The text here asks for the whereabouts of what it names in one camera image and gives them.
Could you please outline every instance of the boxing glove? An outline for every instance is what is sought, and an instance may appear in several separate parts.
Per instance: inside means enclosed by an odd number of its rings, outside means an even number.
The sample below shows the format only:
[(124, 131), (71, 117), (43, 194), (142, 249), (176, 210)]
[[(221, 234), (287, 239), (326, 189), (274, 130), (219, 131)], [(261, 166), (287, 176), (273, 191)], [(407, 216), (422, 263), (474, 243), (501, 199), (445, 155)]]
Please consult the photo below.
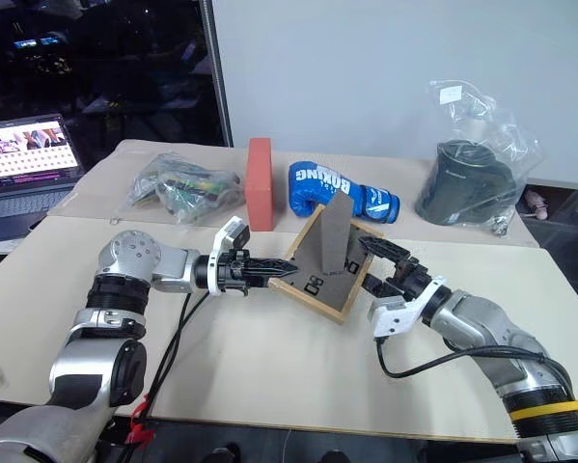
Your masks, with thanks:
[(398, 217), (400, 200), (387, 190), (360, 185), (338, 172), (311, 161), (289, 167), (290, 208), (299, 217), (308, 217), (318, 203), (328, 204), (337, 190), (353, 199), (353, 215), (384, 224)]

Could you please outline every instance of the paper label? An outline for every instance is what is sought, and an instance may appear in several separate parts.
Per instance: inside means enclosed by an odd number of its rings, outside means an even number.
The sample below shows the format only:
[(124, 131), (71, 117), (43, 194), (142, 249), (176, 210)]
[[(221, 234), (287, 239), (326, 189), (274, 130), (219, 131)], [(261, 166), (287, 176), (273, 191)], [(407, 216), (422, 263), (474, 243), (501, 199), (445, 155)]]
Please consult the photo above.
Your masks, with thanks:
[(459, 99), (462, 99), (461, 85), (441, 89), (441, 93), (439, 94), (439, 104), (453, 103), (454, 101), (458, 101)]

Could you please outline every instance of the red foam block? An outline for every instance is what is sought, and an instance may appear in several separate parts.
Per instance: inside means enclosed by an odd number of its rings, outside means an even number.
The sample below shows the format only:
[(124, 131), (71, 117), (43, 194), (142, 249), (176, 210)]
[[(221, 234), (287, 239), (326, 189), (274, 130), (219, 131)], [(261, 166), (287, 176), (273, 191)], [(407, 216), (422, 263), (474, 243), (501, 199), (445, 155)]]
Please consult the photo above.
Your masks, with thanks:
[(250, 230), (273, 230), (273, 193), (271, 178), (271, 140), (251, 138), (246, 169), (246, 205)]

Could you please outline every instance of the clear plastic bag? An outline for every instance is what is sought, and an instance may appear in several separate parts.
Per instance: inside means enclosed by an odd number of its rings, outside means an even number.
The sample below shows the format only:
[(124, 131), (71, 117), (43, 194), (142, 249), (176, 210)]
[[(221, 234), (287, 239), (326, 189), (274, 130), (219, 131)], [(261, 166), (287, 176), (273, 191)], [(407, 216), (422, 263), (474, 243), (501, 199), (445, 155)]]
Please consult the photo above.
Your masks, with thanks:
[(507, 234), (527, 175), (543, 159), (537, 139), (468, 82), (432, 81), (428, 93), (453, 127), (449, 140), (438, 145), (417, 213), (437, 225)]
[(130, 206), (160, 200), (179, 224), (243, 204), (241, 180), (234, 172), (210, 171), (173, 153), (159, 154), (134, 179)]

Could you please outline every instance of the laptop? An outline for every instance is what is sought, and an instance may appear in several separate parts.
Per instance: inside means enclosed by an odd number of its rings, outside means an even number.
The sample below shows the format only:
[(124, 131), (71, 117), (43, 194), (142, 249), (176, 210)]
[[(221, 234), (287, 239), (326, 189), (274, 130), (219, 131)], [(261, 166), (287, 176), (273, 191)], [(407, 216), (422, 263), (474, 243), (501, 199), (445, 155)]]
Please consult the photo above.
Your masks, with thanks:
[(61, 115), (0, 122), (0, 241), (29, 233), (84, 174)]

